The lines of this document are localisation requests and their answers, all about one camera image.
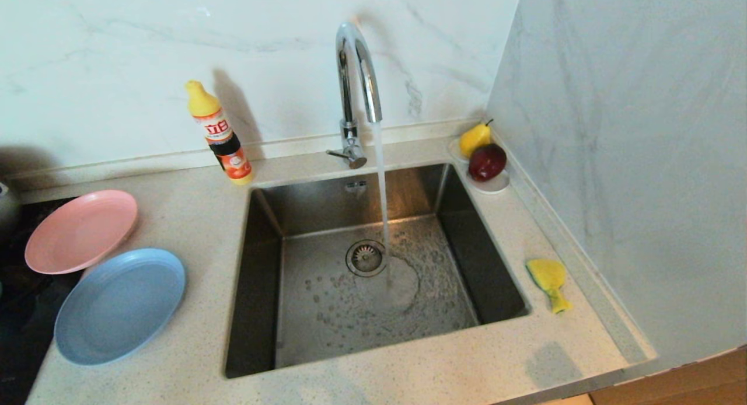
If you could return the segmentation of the pink plate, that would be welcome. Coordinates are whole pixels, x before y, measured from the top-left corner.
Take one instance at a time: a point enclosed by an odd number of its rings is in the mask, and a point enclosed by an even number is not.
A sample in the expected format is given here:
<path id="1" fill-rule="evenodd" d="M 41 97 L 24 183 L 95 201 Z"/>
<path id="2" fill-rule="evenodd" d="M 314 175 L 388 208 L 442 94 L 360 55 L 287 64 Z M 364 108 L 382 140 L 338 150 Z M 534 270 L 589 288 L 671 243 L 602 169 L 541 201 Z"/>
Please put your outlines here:
<path id="1" fill-rule="evenodd" d="M 27 241 L 27 266 L 38 274 L 86 269 L 123 243 L 138 220 L 138 203 L 126 191 L 86 193 L 57 208 Z"/>

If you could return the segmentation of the yellow orange dish soap bottle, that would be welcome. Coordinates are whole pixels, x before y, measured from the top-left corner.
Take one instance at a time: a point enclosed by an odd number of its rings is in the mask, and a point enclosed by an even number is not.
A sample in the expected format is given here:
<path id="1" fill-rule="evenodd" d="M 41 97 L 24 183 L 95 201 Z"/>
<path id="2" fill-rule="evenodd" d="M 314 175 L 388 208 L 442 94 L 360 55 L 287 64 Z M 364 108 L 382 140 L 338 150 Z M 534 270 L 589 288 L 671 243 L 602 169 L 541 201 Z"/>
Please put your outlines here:
<path id="1" fill-rule="evenodd" d="M 187 81 L 189 112 L 204 131 L 209 149 L 229 180 L 237 185 L 253 181 L 253 167 L 245 155 L 241 142 L 216 96 L 207 92 L 200 81 Z"/>

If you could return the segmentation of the metal sink drain strainer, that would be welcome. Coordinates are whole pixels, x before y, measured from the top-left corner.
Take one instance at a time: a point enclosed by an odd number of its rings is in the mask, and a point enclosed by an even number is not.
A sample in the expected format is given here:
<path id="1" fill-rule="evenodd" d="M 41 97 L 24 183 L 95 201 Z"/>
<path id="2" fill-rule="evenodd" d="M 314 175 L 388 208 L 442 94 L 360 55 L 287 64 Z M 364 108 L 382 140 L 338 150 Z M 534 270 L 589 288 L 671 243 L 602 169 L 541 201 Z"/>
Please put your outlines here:
<path id="1" fill-rule="evenodd" d="M 387 266 L 386 250 L 379 241 L 363 239 L 347 250 L 345 264 L 358 277 L 374 277 Z"/>

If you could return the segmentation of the yellow green sponge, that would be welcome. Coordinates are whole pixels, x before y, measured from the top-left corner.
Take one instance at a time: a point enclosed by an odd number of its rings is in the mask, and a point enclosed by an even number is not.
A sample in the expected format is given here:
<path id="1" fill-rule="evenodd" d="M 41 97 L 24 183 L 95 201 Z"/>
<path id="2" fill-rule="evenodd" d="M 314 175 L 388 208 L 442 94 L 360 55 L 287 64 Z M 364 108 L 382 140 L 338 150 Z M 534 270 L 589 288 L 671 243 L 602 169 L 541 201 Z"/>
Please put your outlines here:
<path id="1" fill-rule="evenodd" d="M 573 308 L 563 293 L 567 277 L 563 263 L 549 259 L 531 259 L 526 262 L 526 269 L 549 299 L 552 313 L 558 314 Z"/>

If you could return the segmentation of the light blue plate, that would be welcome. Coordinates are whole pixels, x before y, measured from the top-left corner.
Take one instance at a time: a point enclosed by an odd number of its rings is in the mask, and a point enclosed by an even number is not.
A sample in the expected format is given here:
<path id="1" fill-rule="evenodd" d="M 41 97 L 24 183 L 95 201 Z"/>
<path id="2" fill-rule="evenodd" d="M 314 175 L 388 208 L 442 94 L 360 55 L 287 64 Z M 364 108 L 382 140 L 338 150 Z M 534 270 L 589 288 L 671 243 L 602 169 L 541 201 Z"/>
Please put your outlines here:
<path id="1" fill-rule="evenodd" d="M 165 328 L 186 288 L 181 260 L 144 248 L 99 264 L 65 299 L 54 325 L 62 357 L 79 366 L 133 355 Z"/>

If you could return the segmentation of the silver kettle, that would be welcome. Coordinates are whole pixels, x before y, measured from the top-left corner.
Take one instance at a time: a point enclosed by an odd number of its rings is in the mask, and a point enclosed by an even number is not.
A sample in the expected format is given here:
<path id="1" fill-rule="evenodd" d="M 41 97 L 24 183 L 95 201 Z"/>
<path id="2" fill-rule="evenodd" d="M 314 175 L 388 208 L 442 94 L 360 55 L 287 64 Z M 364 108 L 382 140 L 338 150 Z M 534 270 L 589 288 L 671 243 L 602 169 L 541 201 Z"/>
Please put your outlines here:
<path id="1" fill-rule="evenodd" d="M 19 193 L 0 179 L 0 242 L 7 240 L 16 229 L 21 210 Z"/>

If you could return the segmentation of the yellow pear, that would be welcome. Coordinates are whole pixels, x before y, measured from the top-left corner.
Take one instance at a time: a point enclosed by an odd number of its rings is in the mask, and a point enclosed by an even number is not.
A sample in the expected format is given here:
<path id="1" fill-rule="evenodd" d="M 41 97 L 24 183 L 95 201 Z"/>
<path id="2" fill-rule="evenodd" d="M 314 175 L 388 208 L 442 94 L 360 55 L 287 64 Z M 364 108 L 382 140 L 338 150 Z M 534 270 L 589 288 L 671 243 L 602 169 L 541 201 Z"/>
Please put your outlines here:
<path id="1" fill-rule="evenodd" d="M 493 141 L 490 127 L 492 122 L 493 118 L 488 121 L 483 121 L 462 134 L 459 138 L 459 150 L 464 158 L 469 159 L 475 150 L 483 145 L 488 145 Z"/>

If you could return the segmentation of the small white dish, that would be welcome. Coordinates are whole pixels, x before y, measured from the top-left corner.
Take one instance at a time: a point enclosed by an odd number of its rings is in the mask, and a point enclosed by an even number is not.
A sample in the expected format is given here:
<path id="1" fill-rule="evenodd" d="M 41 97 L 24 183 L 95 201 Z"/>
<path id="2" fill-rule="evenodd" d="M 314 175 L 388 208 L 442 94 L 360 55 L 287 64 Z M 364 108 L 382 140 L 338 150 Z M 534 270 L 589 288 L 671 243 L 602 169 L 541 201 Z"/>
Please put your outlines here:
<path id="1" fill-rule="evenodd" d="M 474 176 L 470 174 L 470 159 L 462 155 L 462 152 L 459 148 L 459 138 L 451 140 L 448 144 L 448 152 L 450 152 L 451 157 L 456 160 L 459 163 L 465 164 L 465 177 L 467 181 L 480 193 L 485 194 L 496 194 L 504 191 L 509 187 L 510 184 L 510 178 L 508 173 L 508 157 L 507 153 L 497 144 L 494 142 L 491 142 L 490 144 L 484 145 L 483 147 L 479 147 L 475 153 L 481 149 L 498 149 L 498 153 L 500 154 L 500 158 L 506 160 L 504 162 L 504 168 L 501 169 L 501 173 L 496 174 L 496 176 L 493 176 L 493 178 L 485 180 L 485 181 L 479 181 L 475 180 Z"/>

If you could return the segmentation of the stainless steel sink basin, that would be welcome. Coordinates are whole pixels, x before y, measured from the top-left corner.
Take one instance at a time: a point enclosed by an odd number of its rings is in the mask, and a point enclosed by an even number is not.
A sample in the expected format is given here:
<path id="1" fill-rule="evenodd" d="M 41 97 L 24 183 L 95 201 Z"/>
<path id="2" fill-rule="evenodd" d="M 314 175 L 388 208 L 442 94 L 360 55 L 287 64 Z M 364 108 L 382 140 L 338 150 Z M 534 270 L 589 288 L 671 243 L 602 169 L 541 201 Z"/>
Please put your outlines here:
<path id="1" fill-rule="evenodd" d="M 530 306 L 457 169 L 430 164 L 254 189 L 233 302 L 227 378 L 526 316 Z M 379 241 L 358 277 L 346 252 Z"/>

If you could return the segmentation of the dark red apple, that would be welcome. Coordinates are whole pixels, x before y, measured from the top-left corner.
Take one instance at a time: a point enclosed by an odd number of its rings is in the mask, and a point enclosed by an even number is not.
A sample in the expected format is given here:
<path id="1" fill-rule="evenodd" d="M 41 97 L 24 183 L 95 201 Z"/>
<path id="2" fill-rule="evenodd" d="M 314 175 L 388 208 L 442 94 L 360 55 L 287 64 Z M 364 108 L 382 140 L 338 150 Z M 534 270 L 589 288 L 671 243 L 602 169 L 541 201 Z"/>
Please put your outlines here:
<path id="1" fill-rule="evenodd" d="M 498 176 L 508 162 L 507 153 L 497 144 L 482 145 L 470 156 L 467 173 L 477 182 L 485 182 Z"/>

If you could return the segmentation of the black glass cooktop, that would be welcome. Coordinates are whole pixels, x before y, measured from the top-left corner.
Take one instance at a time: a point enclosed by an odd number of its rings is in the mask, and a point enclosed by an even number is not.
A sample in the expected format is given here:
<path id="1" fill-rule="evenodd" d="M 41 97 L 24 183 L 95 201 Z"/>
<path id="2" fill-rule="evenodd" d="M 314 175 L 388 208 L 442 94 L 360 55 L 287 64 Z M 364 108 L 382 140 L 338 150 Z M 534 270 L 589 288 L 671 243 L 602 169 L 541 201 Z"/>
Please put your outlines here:
<path id="1" fill-rule="evenodd" d="M 41 222 L 70 198 L 22 206 L 19 226 L 0 243 L 0 405 L 24 405 L 53 340 L 61 305 L 82 277 L 31 270 L 25 251 Z"/>

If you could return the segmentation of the light wooden cabinet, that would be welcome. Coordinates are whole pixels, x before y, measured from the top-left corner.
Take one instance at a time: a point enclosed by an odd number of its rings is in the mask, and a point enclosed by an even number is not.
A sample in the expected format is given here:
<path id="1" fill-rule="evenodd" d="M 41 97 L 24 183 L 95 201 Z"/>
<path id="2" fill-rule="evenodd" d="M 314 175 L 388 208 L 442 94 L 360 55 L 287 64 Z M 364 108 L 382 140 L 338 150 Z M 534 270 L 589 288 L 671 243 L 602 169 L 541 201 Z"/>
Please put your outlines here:
<path id="1" fill-rule="evenodd" d="M 594 405 L 747 405 L 747 347 L 590 397 Z"/>

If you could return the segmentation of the chrome gooseneck faucet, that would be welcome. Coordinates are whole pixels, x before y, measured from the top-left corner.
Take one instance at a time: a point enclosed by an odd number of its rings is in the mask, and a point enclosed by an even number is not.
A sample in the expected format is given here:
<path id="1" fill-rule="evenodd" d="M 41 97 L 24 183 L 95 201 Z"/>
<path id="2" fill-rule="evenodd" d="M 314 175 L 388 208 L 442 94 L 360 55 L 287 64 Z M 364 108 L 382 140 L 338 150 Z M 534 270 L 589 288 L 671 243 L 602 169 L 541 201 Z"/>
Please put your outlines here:
<path id="1" fill-rule="evenodd" d="M 350 169 L 358 169 L 366 164 L 366 157 L 358 137 L 357 118 L 353 113 L 351 75 L 358 72 L 362 86 L 366 118 L 369 123 L 382 121 L 381 98 L 375 67 L 366 44 L 366 39 L 357 25 L 344 22 L 336 33 L 336 64 L 343 117 L 340 121 L 342 149 L 328 150 L 326 154 L 345 161 Z"/>

